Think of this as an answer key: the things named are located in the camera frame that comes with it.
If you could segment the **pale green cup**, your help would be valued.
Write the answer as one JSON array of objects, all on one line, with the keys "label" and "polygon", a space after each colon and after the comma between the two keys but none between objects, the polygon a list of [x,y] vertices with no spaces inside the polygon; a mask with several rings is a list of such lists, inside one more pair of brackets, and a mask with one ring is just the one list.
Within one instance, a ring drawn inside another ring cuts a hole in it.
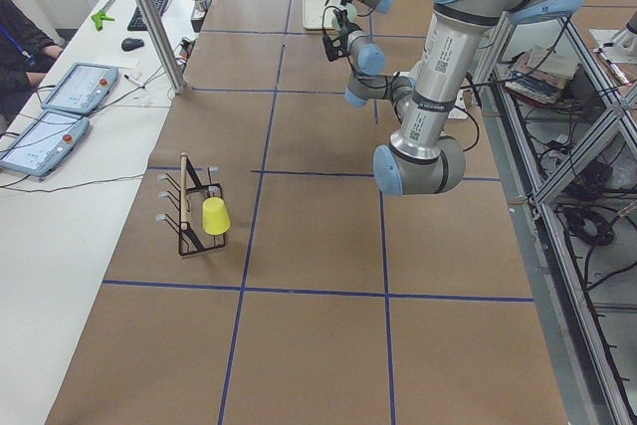
[{"label": "pale green cup", "polygon": [[348,3],[342,7],[342,9],[346,12],[346,17],[349,23],[353,23],[358,15],[356,7]]}]

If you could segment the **cream bear tray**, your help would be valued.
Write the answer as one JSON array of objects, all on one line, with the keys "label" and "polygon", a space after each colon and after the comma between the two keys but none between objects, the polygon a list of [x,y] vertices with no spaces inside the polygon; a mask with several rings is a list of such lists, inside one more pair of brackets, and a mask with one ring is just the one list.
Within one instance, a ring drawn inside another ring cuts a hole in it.
[{"label": "cream bear tray", "polygon": [[302,24],[306,30],[333,30],[332,11],[342,9],[340,0],[302,0]]}]

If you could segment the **metal cup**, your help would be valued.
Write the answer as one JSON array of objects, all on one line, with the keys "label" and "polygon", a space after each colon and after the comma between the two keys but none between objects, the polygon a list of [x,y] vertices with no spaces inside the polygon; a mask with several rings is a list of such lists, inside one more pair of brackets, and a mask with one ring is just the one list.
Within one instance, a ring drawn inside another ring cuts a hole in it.
[{"label": "metal cup", "polygon": [[194,0],[194,10],[196,12],[205,12],[206,9],[206,0]]}]

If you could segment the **yellow cup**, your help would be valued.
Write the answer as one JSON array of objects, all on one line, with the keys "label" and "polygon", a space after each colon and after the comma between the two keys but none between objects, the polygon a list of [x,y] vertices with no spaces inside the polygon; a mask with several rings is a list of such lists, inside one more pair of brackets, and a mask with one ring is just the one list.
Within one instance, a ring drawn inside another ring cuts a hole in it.
[{"label": "yellow cup", "polygon": [[202,203],[202,228],[211,236],[223,235],[229,231],[231,220],[226,203],[221,197],[210,197]]}]

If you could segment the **stack of books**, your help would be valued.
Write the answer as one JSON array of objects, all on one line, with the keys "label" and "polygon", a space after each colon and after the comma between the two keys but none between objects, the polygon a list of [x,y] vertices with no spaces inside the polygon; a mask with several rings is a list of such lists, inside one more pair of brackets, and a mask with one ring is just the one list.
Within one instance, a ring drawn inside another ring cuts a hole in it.
[{"label": "stack of books", "polygon": [[535,46],[517,56],[506,73],[505,88],[543,105],[554,104],[574,78],[578,63]]}]

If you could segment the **black computer mouse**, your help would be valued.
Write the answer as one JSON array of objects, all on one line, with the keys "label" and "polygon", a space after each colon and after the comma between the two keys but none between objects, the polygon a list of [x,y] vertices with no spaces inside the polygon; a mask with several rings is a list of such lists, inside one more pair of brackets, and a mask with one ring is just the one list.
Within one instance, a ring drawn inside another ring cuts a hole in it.
[{"label": "black computer mouse", "polygon": [[132,52],[144,46],[144,41],[139,38],[124,38],[120,44],[124,52]]}]

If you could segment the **black marker pen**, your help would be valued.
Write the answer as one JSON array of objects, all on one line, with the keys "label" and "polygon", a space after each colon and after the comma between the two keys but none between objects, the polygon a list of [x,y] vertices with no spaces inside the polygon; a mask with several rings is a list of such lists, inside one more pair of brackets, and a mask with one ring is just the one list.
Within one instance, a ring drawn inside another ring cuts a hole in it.
[{"label": "black marker pen", "polygon": [[135,85],[138,89],[141,90],[145,90],[145,83],[138,81],[137,79],[129,76],[128,74],[124,74],[123,77],[130,82],[131,84]]}]

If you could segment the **green plastic clamp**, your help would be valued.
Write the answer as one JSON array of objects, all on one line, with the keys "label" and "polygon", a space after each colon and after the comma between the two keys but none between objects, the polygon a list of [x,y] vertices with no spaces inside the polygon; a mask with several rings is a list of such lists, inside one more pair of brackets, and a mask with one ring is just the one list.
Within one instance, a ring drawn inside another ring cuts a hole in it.
[{"label": "green plastic clamp", "polygon": [[100,10],[91,16],[91,20],[93,21],[96,30],[100,32],[104,28],[104,23],[113,22],[114,18],[109,16],[107,12]]}]

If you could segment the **upper teach pendant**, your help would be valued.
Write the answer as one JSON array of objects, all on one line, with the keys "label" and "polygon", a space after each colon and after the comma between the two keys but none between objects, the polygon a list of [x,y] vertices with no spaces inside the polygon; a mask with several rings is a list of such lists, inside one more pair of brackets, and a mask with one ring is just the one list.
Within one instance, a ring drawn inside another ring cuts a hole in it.
[{"label": "upper teach pendant", "polygon": [[44,110],[86,115],[96,109],[118,79],[118,67],[76,62],[42,103]]}]

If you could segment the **teach pendant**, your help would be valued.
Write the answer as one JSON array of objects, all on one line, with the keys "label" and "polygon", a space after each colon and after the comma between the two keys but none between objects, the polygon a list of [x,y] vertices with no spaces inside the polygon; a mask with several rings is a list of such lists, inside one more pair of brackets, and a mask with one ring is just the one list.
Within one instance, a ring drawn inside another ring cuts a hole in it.
[{"label": "teach pendant", "polygon": [[48,175],[85,136],[90,120],[44,110],[1,154],[1,167],[35,177]]},{"label": "teach pendant", "polygon": [[118,67],[76,62],[42,103],[44,110],[86,115],[96,109],[118,79]]}]

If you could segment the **person in black jacket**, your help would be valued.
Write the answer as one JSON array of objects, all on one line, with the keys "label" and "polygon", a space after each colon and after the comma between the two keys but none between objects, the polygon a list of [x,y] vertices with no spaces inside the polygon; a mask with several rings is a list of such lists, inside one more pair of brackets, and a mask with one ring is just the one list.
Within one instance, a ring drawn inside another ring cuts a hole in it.
[{"label": "person in black jacket", "polygon": [[62,52],[12,0],[1,0],[1,116],[7,123],[16,118]]}]

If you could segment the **lower teach pendant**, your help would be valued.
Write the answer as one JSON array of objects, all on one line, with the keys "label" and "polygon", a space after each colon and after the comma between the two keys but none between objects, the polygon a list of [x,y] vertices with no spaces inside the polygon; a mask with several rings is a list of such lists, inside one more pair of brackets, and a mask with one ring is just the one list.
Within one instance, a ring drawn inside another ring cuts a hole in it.
[{"label": "lower teach pendant", "polygon": [[1,167],[35,177],[48,175],[85,136],[90,120],[44,110],[1,154]]}]

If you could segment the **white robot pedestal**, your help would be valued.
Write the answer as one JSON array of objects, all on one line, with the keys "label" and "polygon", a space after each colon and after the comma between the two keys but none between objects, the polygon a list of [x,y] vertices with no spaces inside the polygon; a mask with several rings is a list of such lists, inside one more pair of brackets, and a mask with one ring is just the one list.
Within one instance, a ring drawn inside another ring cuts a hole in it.
[{"label": "white robot pedestal", "polygon": [[[397,74],[400,77],[405,77],[411,87],[416,85],[416,77],[414,74],[407,71],[398,71]],[[402,120],[407,112],[407,103],[400,101],[394,107],[395,113],[399,120]],[[467,108],[464,101],[464,94],[462,91],[458,91],[453,109],[450,111],[449,119],[466,119],[468,117]]]}]

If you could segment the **aluminium frame post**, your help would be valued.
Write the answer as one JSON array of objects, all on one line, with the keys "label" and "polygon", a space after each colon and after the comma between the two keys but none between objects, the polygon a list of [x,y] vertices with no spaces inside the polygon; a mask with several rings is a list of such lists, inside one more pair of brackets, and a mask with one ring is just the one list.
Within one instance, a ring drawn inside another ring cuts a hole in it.
[{"label": "aluminium frame post", "polygon": [[158,78],[167,80],[168,97],[172,100],[186,89],[185,60],[178,60],[180,44],[183,39],[193,41],[198,34],[192,29],[190,15],[194,7],[193,0],[169,0],[168,7],[160,16],[152,0],[134,0],[147,27],[144,34],[159,62]]}]

